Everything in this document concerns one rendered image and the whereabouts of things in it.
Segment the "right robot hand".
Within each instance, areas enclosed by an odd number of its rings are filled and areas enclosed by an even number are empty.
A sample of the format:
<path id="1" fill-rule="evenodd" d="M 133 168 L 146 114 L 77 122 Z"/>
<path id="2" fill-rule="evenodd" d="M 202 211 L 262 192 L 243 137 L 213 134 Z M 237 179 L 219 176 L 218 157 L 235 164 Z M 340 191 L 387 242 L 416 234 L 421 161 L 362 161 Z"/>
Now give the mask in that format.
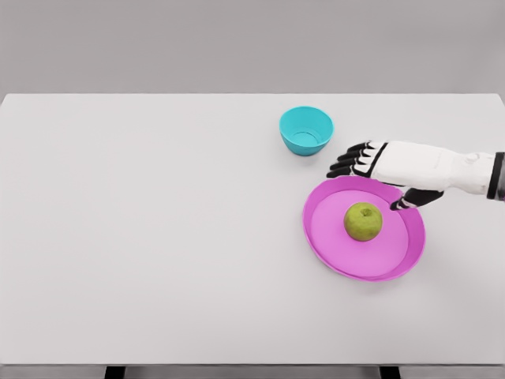
<path id="1" fill-rule="evenodd" d="M 327 178 L 359 176 L 406 192 L 390 205 L 399 211 L 439 200 L 449 187 L 454 155 L 448 150 L 405 141 L 366 141 L 340 155 L 329 167 Z"/>

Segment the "green apple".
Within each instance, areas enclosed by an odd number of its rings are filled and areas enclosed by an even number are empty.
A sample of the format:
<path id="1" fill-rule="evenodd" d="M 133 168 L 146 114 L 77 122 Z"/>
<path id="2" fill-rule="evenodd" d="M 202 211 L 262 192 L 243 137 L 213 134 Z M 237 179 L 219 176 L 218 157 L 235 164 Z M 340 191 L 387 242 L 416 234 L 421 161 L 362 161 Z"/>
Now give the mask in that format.
<path id="1" fill-rule="evenodd" d="M 381 211 L 368 202 L 351 205 L 344 215 L 344 228 L 347 234 L 359 242 L 367 242 L 377 237 L 382 226 Z"/>

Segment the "blue bowl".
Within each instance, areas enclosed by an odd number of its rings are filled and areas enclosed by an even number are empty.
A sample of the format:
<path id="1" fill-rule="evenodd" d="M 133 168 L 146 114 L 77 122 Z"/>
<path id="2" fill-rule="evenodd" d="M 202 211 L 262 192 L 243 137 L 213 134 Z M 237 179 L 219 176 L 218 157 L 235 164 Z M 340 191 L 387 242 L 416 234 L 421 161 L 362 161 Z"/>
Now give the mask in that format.
<path id="1" fill-rule="evenodd" d="M 295 155 L 312 156 L 322 150 L 335 131 L 331 117 L 316 107 L 294 107 L 279 119 L 285 146 Z"/>

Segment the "pink plate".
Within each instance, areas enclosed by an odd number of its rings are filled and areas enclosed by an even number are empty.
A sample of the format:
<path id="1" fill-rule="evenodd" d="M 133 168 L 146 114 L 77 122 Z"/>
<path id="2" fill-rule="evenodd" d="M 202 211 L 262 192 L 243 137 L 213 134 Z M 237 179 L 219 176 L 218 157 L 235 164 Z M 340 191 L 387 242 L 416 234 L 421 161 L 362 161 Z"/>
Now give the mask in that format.
<path id="1" fill-rule="evenodd" d="M 305 202 L 305 237 L 315 255 L 339 274 L 366 282 L 399 278 L 421 259 L 426 240 L 417 209 L 390 210 L 390 204 L 401 196 L 400 189 L 370 178 L 328 179 Z M 381 232 L 368 242 L 352 239 L 344 228 L 346 211 L 358 202 L 375 205 L 383 217 Z"/>

